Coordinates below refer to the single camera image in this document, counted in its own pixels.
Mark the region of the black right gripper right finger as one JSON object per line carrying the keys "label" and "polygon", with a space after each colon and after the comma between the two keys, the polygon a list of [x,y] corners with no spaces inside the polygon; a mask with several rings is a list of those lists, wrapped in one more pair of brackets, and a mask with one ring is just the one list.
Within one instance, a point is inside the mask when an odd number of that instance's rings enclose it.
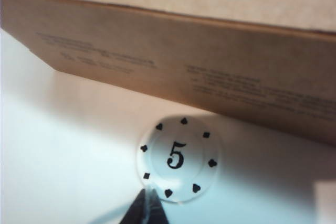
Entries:
{"label": "black right gripper right finger", "polygon": [[146,196],[146,223],[168,223],[160,198],[155,189],[150,189]]}

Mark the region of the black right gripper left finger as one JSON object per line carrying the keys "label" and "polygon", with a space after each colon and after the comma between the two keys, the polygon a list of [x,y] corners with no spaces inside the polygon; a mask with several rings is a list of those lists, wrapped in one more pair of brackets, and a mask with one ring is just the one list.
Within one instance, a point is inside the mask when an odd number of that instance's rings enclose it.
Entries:
{"label": "black right gripper left finger", "polygon": [[145,219],[145,196],[146,190],[142,189],[136,196],[135,200],[125,213],[123,223],[139,224]]}

